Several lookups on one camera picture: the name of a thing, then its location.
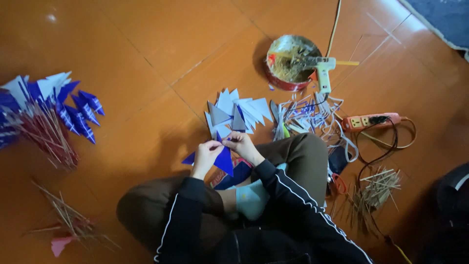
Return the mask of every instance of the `hand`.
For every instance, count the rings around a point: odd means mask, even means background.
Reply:
[[[205,175],[213,166],[215,159],[223,150],[224,146],[218,141],[208,141],[199,144],[196,151],[196,158],[194,160],[194,167],[190,174],[191,177],[204,180]]]
[[[249,138],[246,133],[231,131],[221,143],[254,166],[261,164],[261,162],[265,160],[259,151],[257,151],[254,144],[252,144],[251,138]]]

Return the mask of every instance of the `orange tile floor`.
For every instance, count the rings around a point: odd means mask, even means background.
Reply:
[[[95,146],[71,136],[81,156],[71,173],[55,170],[27,142],[0,151],[2,263],[149,263],[152,256],[116,219],[118,199],[139,182],[186,168],[181,160],[209,136],[206,102],[222,88],[287,101],[291,93],[269,91],[261,60],[283,34],[303,35],[325,53],[336,8],[333,0],[3,1],[0,83],[72,70],[106,116],[93,127]],[[469,64],[396,0],[342,1],[330,56],[361,62],[331,71],[331,96],[345,100],[342,115],[398,112],[418,127],[415,144],[384,161],[402,170],[402,190],[393,193],[399,211],[388,201],[375,213],[381,230],[412,255],[427,190],[469,159]],[[253,140],[269,142],[272,126],[258,126]],[[399,138],[410,133],[400,129]],[[367,139],[359,143],[366,160],[383,153]],[[361,166],[350,164],[345,181]],[[50,235],[24,235],[51,216],[31,178],[97,215],[122,250],[96,245],[90,254],[74,243],[54,258]],[[383,239],[335,221],[378,262],[403,262]]]

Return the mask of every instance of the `black jacket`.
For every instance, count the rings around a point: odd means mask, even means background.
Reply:
[[[284,208],[280,230],[248,228],[229,233],[211,252],[200,252],[204,182],[183,181],[174,199],[156,263],[372,263],[346,238],[308,192],[268,160],[255,168],[264,188]]]

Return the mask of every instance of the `power strip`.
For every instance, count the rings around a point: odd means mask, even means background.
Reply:
[[[364,115],[364,116],[350,116],[342,120],[342,128],[344,132],[359,132],[364,128],[372,126],[370,123],[370,117],[377,116],[387,116],[391,119],[394,124],[398,124],[402,121],[402,117],[398,113],[384,113],[384,114],[374,114],[374,115]],[[387,119],[386,121],[373,126],[371,129],[386,128],[392,127],[393,124]]]

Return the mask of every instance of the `brown pants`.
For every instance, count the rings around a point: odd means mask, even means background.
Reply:
[[[288,139],[257,145],[260,154],[275,166],[287,163],[287,175],[305,188],[322,206],[327,182],[327,147],[314,134],[300,134]],[[117,205],[117,218],[152,253],[161,244],[169,210],[185,171],[179,176],[154,179],[131,188]],[[205,188],[200,238],[204,249],[215,245],[238,223],[223,218],[223,202],[210,187]]]

